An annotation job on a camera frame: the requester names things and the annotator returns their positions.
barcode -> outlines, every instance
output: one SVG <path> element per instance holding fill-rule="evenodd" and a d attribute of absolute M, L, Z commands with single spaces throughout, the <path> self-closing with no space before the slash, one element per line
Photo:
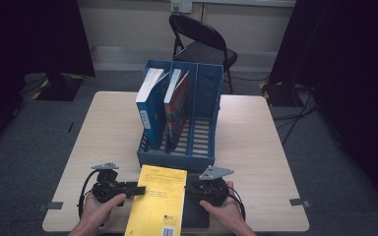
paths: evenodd
<path fill-rule="evenodd" d="M 174 236 L 174 228 L 164 226 L 161 231 L 161 236 Z"/>

table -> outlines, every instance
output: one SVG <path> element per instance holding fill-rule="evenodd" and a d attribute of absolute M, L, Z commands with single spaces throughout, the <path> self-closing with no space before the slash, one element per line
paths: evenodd
<path fill-rule="evenodd" d="M 79 221 L 76 207 L 91 166 L 113 161 L 118 181 L 137 181 L 137 147 L 143 125 L 135 103 L 136 92 L 100 91 L 94 96 L 82 130 L 54 194 L 61 209 L 49 209 L 45 231 L 68 232 Z M 223 95 L 216 133 L 215 166 L 231 168 L 225 180 L 246 207 L 247 223 L 256 232 L 296 231 L 309 228 L 303 206 L 292 206 L 299 195 L 286 161 L 266 100 L 261 96 Z M 88 189 L 95 183 L 95 175 Z M 124 232 L 132 200 L 112 211 L 101 232 Z M 227 232 L 213 216 L 210 228 L 183 228 L 182 233 Z"/>

black folding chair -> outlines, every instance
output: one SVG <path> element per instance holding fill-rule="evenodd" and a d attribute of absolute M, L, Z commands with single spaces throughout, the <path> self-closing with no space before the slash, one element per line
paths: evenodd
<path fill-rule="evenodd" d="M 226 48 L 225 40 L 211 26 L 179 14 L 172 14 L 168 20 L 176 36 L 173 61 L 223 65 L 223 71 L 228 75 L 229 92 L 232 93 L 229 68 L 237 61 L 237 53 Z M 185 47 L 181 34 L 194 41 Z"/>

chair backrest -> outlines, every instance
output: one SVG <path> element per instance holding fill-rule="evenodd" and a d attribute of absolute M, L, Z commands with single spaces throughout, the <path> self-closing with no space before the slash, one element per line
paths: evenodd
<path fill-rule="evenodd" d="M 180 44 L 179 34 L 181 33 L 195 41 L 200 41 L 213 48 L 226 51 L 225 40 L 211 26 L 179 14 L 170 15 L 168 21 Z"/>

book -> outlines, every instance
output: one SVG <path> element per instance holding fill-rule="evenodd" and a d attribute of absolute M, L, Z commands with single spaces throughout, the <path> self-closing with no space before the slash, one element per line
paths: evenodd
<path fill-rule="evenodd" d="M 162 101 L 168 88 L 168 73 L 150 68 L 136 97 L 137 108 L 150 148 L 159 149 L 165 127 Z"/>
<path fill-rule="evenodd" d="M 170 82 L 167 91 L 173 84 Z M 167 143 L 171 149 L 176 149 L 188 117 L 186 97 L 190 89 L 189 72 L 179 75 L 176 86 L 172 88 L 171 96 L 164 98 L 164 112 L 167 124 Z"/>
<path fill-rule="evenodd" d="M 138 186 L 146 193 L 134 197 L 124 235 L 180 235 L 186 176 L 186 170 L 143 165 Z"/>
<path fill-rule="evenodd" d="M 181 73 L 182 73 L 182 70 L 180 69 L 173 70 L 173 73 L 171 74 L 171 78 L 170 78 L 170 83 L 168 84 L 167 92 L 165 93 L 165 96 L 164 96 L 164 101 L 171 99 L 174 88 L 176 88 L 177 81 L 179 80 Z"/>

